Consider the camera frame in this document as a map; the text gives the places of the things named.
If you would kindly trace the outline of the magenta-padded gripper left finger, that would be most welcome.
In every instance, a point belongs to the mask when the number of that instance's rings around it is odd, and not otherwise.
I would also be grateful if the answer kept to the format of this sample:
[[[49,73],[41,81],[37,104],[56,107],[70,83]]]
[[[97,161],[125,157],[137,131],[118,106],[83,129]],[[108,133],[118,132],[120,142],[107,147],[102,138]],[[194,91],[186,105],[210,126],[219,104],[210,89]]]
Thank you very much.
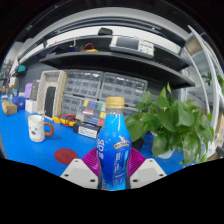
[[[61,177],[84,188],[98,189],[100,171],[97,149],[93,148],[82,159],[73,159]]]

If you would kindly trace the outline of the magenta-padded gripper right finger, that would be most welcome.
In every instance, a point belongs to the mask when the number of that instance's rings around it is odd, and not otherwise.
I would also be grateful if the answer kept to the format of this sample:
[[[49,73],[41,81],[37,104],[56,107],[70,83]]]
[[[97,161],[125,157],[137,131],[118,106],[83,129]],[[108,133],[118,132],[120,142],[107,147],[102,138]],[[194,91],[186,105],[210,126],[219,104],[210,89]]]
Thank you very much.
[[[127,176],[128,188],[135,189],[165,177],[166,173],[153,158],[146,159],[132,148],[127,162]]]

